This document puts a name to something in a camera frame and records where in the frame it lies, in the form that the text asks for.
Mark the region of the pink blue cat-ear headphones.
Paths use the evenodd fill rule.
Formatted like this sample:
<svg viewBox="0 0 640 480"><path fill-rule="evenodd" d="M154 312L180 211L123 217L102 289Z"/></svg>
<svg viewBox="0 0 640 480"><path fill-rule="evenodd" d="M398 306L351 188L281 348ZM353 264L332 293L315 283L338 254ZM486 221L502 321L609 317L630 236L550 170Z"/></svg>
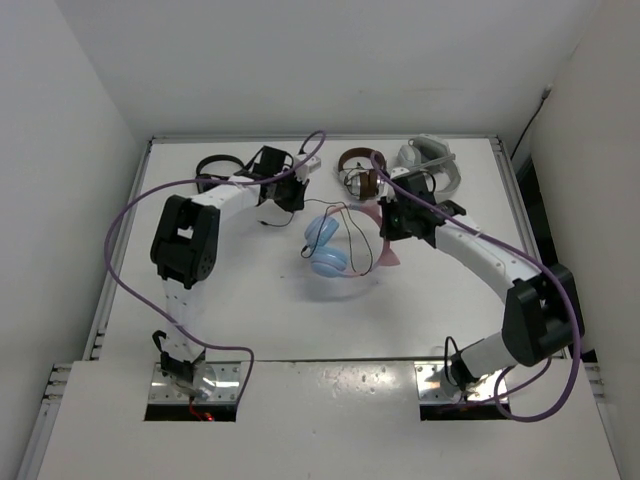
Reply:
<svg viewBox="0 0 640 480"><path fill-rule="evenodd" d="M384 239L380 254L373 256L370 251L370 266L364 271L357 271L352 264L352 254L329 245L334 234L339 230L337 214L345 214L351 220L351 213L358 212L367 216L378 227L382 226L380 207L375 202L364 204L330 203L323 215L314 218L304 232L305 245L301 256L310 261L312 271L325 278L358 278L363 277L379 267L396 267L400 259L391 249L391 244Z"/></svg>

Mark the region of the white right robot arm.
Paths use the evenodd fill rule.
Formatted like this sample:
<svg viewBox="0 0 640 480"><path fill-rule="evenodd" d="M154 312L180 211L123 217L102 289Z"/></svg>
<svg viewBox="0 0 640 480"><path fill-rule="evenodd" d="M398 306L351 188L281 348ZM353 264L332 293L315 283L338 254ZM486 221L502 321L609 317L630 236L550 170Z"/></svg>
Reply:
<svg viewBox="0 0 640 480"><path fill-rule="evenodd" d="M504 305L500 330L454 353L449 382L460 390L518 365L531 367L582 339L584 323L575 280L561 264L547 267L523 251L483 233L451 200L436 202L419 173L384 175L381 235L422 240L482 280Z"/></svg>

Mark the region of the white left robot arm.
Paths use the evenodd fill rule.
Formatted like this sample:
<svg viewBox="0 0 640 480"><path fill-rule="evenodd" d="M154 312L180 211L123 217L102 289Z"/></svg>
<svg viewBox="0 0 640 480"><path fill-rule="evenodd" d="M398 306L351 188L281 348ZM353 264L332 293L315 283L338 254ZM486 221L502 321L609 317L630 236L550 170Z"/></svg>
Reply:
<svg viewBox="0 0 640 480"><path fill-rule="evenodd" d="M198 175L198 193L170 196L151 246L151 261L162 279L171 328L156 332L162 373L194 389L204 376L207 346L190 332L203 317L204 282L216 264L220 228L241 212L271 200L281 210L304 208L309 177L319 168L316 155L264 146L228 177Z"/></svg>

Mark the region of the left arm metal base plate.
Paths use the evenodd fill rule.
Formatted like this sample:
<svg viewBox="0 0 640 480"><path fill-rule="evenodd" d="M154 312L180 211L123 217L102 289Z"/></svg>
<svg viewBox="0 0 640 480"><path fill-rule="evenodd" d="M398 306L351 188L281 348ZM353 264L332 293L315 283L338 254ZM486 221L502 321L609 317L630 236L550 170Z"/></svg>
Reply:
<svg viewBox="0 0 640 480"><path fill-rule="evenodd" d="M177 380L157 363L148 391L150 405L234 405L241 387L240 362L206 362L198 367L194 381Z"/></svg>

